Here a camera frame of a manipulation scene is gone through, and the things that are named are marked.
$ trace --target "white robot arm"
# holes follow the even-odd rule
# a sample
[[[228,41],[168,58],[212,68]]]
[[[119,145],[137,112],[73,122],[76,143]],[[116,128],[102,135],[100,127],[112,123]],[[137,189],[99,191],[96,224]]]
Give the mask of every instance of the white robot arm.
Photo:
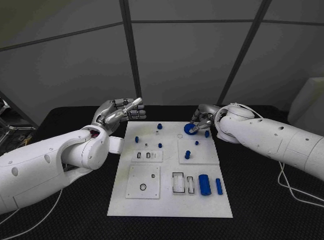
[[[190,134],[215,124],[218,138],[242,144],[324,181],[324,137],[271,119],[255,118],[254,110],[242,106],[232,103],[221,108],[202,104],[192,119],[192,124],[200,123]]]
[[[142,98],[108,101],[92,125],[0,157],[0,214],[40,202],[99,169],[109,152],[121,154],[125,140],[109,135],[122,121],[147,118],[141,103]],[[63,163],[77,168],[67,171]]]

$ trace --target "black table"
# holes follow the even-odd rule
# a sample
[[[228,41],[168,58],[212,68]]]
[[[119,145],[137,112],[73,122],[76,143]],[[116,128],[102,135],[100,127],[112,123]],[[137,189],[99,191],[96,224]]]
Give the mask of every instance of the black table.
[[[265,118],[286,122],[273,106],[251,106]],[[147,106],[148,121],[189,121],[196,106]],[[80,129],[92,123],[96,106],[51,111],[34,141]],[[126,123],[115,136],[125,137]],[[313,239],[324,240],[324,209],[293,199],[278,185],[280,164],[239,144],[215,137],[221,167],[235,218],[106,216],[119,155],[109,154],[102,168],[63,192],[44,223],[19,239]],[[324,198],[324,183],[287,167],[291,185]],[[24,208],[0,226],[0,239],[28,230],[44,218],[58,193]],[[9,215],[0,215],[0,221]]]

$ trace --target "blue object in robot hand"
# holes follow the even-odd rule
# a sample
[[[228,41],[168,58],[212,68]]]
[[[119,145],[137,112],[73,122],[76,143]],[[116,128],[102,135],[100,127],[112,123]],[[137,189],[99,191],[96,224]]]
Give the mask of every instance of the blue object in robot hand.
[[[203,196],[209,196],[212,194],[209,176],[206,174],[200,175],[200,193]]]
[[[218,193],[219,195],[223,195],[222,180],[219,178],[216,179],[216,185],[218,185]]]
[[[196,131],[196,132],[190,133],[190,130],[194,128],[194,126],[196,126],[196,125],[192,124],[192,123],[186,124],[184,131],[186,131],[186,133],[187,133],[189,135],[196,135],[197,132],[199,132],[199,131]]]
[[[192,151],[186,151],[186,159],[190,159]]]

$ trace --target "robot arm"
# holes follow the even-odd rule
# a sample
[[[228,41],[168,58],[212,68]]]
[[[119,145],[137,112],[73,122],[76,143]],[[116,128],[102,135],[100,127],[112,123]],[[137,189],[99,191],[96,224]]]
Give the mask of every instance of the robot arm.
[[[125,140],[109,135],[122,121],[147,118],[141,103],[142,98],[108,101],[92,125],[0,157],[0,214],[40,202],[99,169],[109,152],[121,154]],[[63,163],[77,168],[67,171]]]
[[[297,127],[267,118],[255,118],[251,109],[231,104],[206,119],[193,117],[192,123],[200,120],[190,132],[209,126],[210,121],[219,131],[218,138],[242,144],[251,150],[297,167],[324,181],[324,137]]]

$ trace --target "gray wall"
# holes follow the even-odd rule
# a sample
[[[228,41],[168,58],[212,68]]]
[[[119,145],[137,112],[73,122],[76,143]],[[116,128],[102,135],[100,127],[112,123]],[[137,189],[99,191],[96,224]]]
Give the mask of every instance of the gray wall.
[[[307,78],[324,76],[324,1],[273,0],[252,34],[262,3],[129,0],[129,55],[129,22],[106,28],[124,21],[118,0],[0,0],[0,92],[38,125],[57,107],[137,97],[135,83],[148,105],[216,104],[223,93],[223,104],[289,110]]]

